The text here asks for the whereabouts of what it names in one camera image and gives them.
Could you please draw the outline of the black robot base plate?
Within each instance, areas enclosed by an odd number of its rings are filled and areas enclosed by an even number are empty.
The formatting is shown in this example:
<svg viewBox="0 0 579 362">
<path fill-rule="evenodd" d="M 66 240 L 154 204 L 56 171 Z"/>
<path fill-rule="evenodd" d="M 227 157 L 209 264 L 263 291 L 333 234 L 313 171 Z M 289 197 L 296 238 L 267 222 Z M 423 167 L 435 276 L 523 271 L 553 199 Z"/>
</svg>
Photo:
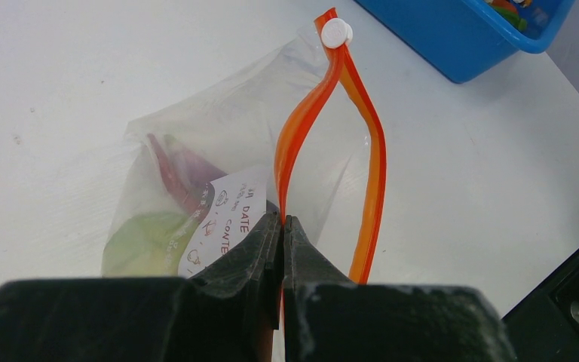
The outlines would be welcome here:
<svg viewBox="0 0 579 362">
<path fill-rule="evenodd" d="M 503 322 L 518 361 L 579 361 L 579 248 Z"/>
</svg>

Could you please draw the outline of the red toy chili pepper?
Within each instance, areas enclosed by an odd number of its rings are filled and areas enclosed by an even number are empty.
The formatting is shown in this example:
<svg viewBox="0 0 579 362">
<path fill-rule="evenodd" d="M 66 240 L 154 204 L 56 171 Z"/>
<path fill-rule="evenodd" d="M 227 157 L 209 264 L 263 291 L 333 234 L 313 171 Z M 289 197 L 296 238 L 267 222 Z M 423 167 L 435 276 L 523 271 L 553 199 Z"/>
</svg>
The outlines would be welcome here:
<svg viewBox="0 0 579 362">
<path fill-rule="evenodd" d="M 172 162 L 158 142 L 156 136 L 153 133 L 149 133 L 147 137 L 157 159 L 161 180 L 165 189 L 182 210 L 186 213 L 193 213 L 197 205 L 194 199 L 190 198 L 189 189 L 179 178 Z"/>
</svg>

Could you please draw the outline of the green toy cabbage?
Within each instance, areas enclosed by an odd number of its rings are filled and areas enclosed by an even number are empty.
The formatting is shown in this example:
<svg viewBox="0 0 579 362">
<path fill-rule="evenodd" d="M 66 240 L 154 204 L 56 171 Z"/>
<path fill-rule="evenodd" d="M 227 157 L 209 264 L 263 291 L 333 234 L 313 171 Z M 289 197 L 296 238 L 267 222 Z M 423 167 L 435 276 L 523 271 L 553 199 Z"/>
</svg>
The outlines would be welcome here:
<svg viewBox="0 0 579 362">
<path fill-rule="evenodd" d="M 199 222 L 172 212 L 144 213 L 127 220 L 108 240 L 104 277 L 174 276 Z"/>
</svg>

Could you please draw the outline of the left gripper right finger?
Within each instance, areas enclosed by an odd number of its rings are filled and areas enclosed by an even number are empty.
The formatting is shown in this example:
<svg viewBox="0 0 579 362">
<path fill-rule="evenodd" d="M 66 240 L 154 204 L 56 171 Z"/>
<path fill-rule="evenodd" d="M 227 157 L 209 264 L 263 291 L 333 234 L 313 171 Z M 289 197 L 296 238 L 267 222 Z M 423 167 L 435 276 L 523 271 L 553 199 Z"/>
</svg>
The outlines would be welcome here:
<svg viewBox="0 0 579 362">
<path fill-rule="evenodd" d="M 357 284 L 307 238 L 283 228 L 288 361 L 513 361 L 496 310 L 472 287 Z"/>
</svg>

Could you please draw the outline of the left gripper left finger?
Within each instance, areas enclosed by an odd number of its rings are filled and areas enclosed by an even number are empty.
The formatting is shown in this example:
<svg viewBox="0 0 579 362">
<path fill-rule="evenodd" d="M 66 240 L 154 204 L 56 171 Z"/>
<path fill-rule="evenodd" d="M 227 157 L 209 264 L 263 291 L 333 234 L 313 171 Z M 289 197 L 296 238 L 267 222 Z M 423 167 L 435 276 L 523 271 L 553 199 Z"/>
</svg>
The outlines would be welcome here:
<svg viewBox="0 0 579 362">
<path fill-rule="evenodd" d="M 0 286 L 0 361 L 270 361 L 282 228 L 265 214 L 191 278 L 72 278 Z"/>
</svg>

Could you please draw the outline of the clear zip top bag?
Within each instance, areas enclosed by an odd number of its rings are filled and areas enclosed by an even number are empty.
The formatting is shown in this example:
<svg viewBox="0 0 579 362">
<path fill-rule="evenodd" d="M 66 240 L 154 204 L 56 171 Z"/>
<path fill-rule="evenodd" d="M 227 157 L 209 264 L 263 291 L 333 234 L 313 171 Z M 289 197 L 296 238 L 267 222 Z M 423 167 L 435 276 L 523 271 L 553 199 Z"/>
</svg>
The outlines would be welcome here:
<svg viewBox="0 0 579 362">
<path fill-rule="evenodd" d="M 130 218 L 172 212 L 199 222 L 178 273 L 192 277 L 235 248 L 266 213 L 300 216 L 317 240 L 358 143 L 369 150 L 360 231 L 349 275 L 369 277 L 387 179 L 378 113 L 354 65 L 351 26 L 330 9 L 298 38 L 180 103 L 129 123 L 142 144 L 109 238 Z M 177 138 L 227 173 L 202 189 L 186 213 L 164 187 L 147 135 L 167 153 Z"/>
</svg>

